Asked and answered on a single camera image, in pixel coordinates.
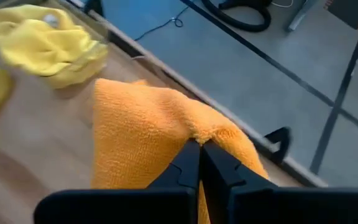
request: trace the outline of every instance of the wooden floor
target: wooden floor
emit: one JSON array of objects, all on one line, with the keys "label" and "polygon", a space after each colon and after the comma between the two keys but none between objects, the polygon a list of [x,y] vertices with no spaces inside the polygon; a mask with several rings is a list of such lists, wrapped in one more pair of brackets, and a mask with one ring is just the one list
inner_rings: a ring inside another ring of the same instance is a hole
[{"label": "wooden floor", "polygon": [[[165,86],[116,46],[98,75]],[[55,91],[41,78],[11,70],[15,87],[0,109],[0,223],[32,223],[37,202],[61,189],[90,186],[94,79]],[[272,180],[297,183],[265,161]]]}]

